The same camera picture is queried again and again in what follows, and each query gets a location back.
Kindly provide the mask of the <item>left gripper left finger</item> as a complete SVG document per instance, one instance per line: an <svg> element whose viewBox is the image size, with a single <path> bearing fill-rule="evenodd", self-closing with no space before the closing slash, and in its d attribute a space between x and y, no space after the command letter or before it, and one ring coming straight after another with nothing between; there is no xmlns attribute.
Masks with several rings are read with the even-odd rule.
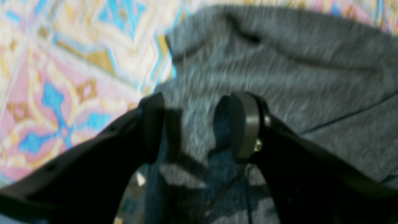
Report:
<svg viewBox="0 0 398 224"><path fill-rule="evenodd" d="M134 172L158 157L164 96L138 107L94 138L1 189L1 223L112 224Z"/></svg>

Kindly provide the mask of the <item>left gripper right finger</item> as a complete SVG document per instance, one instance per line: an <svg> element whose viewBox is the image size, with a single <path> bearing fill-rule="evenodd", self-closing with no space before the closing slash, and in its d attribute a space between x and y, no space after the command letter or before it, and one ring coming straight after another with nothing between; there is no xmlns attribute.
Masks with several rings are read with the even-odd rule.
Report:
<svg viewBox="0 0 398 224"><path fill-rule="evenodd" d="M282 224L396 224L397 190L305 140L247 92L229 98L231 149L262 173Z"/></svg>

